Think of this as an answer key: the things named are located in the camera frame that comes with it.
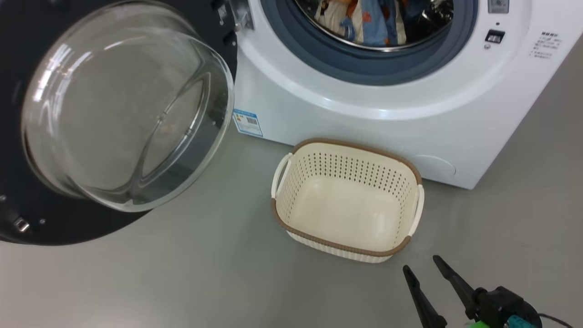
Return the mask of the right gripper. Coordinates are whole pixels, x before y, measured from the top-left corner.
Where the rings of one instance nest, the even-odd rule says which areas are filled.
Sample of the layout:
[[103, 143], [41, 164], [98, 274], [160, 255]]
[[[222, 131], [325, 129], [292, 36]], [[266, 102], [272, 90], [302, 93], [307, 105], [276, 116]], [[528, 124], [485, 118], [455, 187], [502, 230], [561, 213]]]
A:
[[[502, 286], [488, 291], [472, 288], [443, 258], [433, 255], [443, 278], [448, 280], [465, 307], [465, 315], [476, 324], [488, 328], [541, 328], [541, 316], [523, 297]], [[423, 328], [445, 328], [446, 319], [439, 315], [420, 288], [410, 266], [403, 274]]]

